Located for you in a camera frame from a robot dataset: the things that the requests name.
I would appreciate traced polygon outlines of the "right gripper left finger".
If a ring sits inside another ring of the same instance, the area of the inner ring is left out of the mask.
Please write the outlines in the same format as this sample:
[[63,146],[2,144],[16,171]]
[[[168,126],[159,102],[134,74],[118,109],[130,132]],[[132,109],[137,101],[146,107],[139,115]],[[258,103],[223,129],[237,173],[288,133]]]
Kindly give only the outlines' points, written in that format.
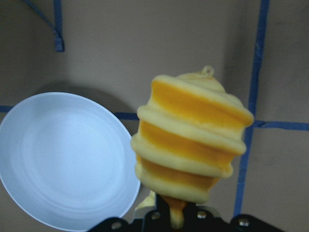
[[155,194],[155,210],[160,213],[165,218],[170,216],[169,205],[167,202],[159,195]]

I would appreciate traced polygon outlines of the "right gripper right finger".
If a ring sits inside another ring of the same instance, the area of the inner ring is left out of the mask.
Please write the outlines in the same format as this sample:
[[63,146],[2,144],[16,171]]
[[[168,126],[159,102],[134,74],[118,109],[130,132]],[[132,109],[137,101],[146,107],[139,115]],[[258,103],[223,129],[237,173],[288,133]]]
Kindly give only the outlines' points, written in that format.
[[183,214],[185,218],[196,218],[199,208],[195,203],[187,203],[183,209]]

